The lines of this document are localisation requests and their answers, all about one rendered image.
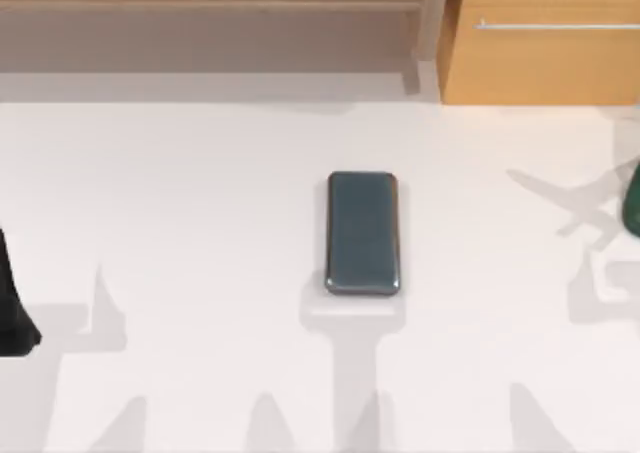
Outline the dark green bottle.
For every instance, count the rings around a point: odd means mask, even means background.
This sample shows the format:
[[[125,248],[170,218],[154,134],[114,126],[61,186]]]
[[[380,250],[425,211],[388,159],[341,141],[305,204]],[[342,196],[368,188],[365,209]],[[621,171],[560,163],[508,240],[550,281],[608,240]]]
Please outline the dark green bottle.
[[[621,220],[630,234],[640,238],[640,163],[634,169],[624,195]]]

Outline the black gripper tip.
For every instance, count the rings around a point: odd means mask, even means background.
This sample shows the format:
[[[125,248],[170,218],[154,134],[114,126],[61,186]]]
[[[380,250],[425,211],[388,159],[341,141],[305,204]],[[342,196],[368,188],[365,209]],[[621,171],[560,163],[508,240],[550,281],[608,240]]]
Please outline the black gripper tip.
[[[19,297],[6,238],[0,229],[0,357],[24,357],[41,340],[40,330]]]

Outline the open wooden shelf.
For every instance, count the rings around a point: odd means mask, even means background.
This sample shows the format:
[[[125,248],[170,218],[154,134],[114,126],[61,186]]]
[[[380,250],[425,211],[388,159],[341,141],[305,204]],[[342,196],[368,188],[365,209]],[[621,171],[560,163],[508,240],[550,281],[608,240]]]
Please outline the open wooden shelf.
[[[433,100],[445,0],[0,0],[0,99]]]

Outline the wooden cupboard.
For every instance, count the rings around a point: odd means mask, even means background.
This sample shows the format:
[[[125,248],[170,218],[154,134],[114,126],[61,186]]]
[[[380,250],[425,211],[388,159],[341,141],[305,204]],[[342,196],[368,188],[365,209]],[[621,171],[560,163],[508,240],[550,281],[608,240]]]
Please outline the wooden cupboard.
[[[486,31],[489,23],[640,23],[640,0],[446,0],[436,57],[448,105],[640,102],[640,31]]]

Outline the dark grey smartphone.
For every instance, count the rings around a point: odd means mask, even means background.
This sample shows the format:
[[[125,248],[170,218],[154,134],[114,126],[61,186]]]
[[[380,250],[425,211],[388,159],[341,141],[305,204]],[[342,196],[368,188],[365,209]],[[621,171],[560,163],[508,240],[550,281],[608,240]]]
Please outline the dark grey smartphone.
[[[399,191],[384,171],[327,179],[324,285],[334,295],[390,297],[401,290]]]

